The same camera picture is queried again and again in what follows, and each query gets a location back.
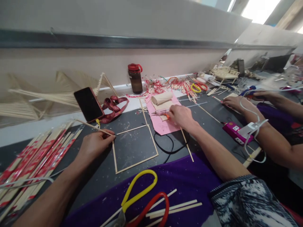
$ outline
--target pink paper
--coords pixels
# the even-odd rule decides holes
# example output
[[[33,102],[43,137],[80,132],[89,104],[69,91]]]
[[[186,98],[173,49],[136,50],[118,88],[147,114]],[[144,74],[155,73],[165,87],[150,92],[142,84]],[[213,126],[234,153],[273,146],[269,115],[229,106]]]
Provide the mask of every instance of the pink paper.
[[[150,101],[152,97],[148,97],[145,99],[146,106],[151,117],[152,125],[154,126],[154,130],[160,135],[166,135],[175,131],[180,130],[180,126],[177,126],[171,119],[162,121],[160,116],[156,114],[152,114],[156,111],[154,106],[152,105],[152,101]],[[176,96],[173,94],[173,98],[171,99],[174,105],[180,105],[181,103],[177,100]]]

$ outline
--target brown bottle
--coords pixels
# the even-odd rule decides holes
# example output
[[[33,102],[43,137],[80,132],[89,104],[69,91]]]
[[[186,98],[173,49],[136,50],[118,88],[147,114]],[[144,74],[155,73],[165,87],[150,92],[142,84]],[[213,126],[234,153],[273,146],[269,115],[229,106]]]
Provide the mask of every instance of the brown bottle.
[[[128,75],[132,84],[134,94],[140,94],[143,91],[141,80],[142,67],[139,64],[128,65]]]

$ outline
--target white cable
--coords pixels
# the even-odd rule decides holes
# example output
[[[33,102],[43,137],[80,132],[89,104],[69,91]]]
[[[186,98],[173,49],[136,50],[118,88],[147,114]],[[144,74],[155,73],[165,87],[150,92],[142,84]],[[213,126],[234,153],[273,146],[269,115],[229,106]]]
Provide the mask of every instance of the white cable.
[[[24,180],[13,181],[13,182],[10,182],[10,183],[2,184],[2,185],[0,185],[0,189],[6,187],[8,185],[15,184],[15,183],[24,183],[24,182],[32,181],[32,180],[49,180],[52,183],[54,182],[54,180],[52,178],[30,178],[30,179],[24,179]]]
[[[60,173],[63,172],[65,169],[66,169],[66,168],[60,170],[59,172],[57,172],[57,173],[55,173],[55,174],[49,176],[48,178],[46,178],[46,177],[29,178],[29,179],[25,179],[25,180],[18,180],[18,181],[13,181],[13,182],[5,183],[5,184],[0,184],[0,189],[1,189],[1,188],[12,189],[12,188],[24,188],[24,187],[29,187],[29,186],[38,184],[38,183],[40,183],[40,182],[43,181],[43,180],[48,180],[48,181],[50,181],[51,183],[53,183],[54,180],[52,179],[52,177],[54,177],[54,176],[60,174]],[[12,184],[24,183],[24,182],[32,181],[32,180],[38,180],[38,181],[37,181],[37,182],[34,182],[34,183],[30,183],[30,184],[25,184],[25,185],[7,187],[7,186],[12,185]]]
[[[250,93],[250,92],[252,92],[252,91],[291,91],[291,90],[297,90],[297,89],[302,89],[302,88],[303,88],[303,87],[291,88],[291,89],[284,89],[284,90],[263,90],[263,89],[248,90],[247,92],[244,93],[244,95],[243,95],[242,98],[240,99],[240,106],[241,106],[243,109],[245,109],[245,110],[247,110],[247,111],[249,111],[249,112],[251,112],[251,113],[257,115],[257,118],[258,118],[258,121],[257,121],[257,122],[260,122],[260,117],[259,117],[259,115],[258,115],[256,112],[253,112],[252,110],[249,110],[249,109],[245,108],[245,107],[242,105],[242,103],[241,103],[243,97],[244,97],[247,93]],[[257,137],[257,135],[259,134],[259,129],[260,129],[260,127],[261,127],[265,122],[267,122],[267,121],[268,121],[268,119],[265,119],[264,121],[262,121],[262,122],[257,126],[256,129],[252,130],[252,131],[248,134],[248,137],[247,137],[247,139],[246,139],[246,141],[245,141],[245,143],[244,143],[244,149],[245,149],[246,153],[249,155],[249,157],[250,157],[253,161],[258,162],[258,163],[264,163],[264,162],[266,161],[266,152],[264,152],[264,159],[263,159],[262,161],[257,161],[257,160],[255,160],[255,159],[253,159],[252,156],[251,156],[251,154],[247,151],[246,145],[247,145],[247,142],[248,142],[250,136],[251,136],[255,131],[257,131],[257,132],[256,132],[256,134],[255,134],[255,136],[254,136],[254,139],[257,141],[256,137]]]

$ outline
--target red bottle cap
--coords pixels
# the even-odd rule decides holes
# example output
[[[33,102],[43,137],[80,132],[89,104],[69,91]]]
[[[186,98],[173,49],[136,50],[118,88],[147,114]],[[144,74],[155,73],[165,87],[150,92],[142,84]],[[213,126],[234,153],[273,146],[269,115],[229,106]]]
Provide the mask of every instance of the red bottle cap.
[[[139,64],[134,64],[134,63],[132,63],[132,64],[129,64],[129,65],[128,65],[128,70],[129,70],[129,71],[138,71],[139,69],[140,69],[140,72],[143,71],[142,66],[139,65]]]

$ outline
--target red ribbon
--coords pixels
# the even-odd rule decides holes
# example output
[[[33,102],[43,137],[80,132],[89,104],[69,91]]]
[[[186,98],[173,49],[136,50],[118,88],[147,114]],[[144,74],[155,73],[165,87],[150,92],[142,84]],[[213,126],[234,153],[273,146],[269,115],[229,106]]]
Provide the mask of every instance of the red ribbon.
[[[120,109],[118,106],[116,106],[117,104],[126,101],[126,104]],[[117,96],[111,96],[110,98],[106,98],[104,100],[104,104],[102,106],[102,109],[110,109],[113,112],[110,114],[105,114],[103,116],[102,119],[100,119],[99,121],[102,124],[108,124],[110,123],[115,117],[119,116],[120,114],[122,114],[122,112],[125,110],[125,108],[127,107],[129,103],[129,100],[125,97],[122,98],[118,98]]]

